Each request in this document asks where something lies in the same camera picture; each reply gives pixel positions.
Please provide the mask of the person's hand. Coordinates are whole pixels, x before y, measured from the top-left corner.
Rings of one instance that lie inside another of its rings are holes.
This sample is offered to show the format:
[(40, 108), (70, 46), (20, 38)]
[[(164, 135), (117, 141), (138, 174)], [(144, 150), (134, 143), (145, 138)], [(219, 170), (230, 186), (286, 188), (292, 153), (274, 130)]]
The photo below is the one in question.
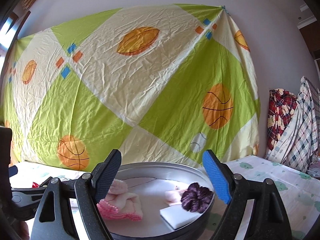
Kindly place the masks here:
[(19, 231), (19, 236), (22, 240), (29, 240), (29, 228), (28, 225), (25, 221), (20, 221), (20, 231)]

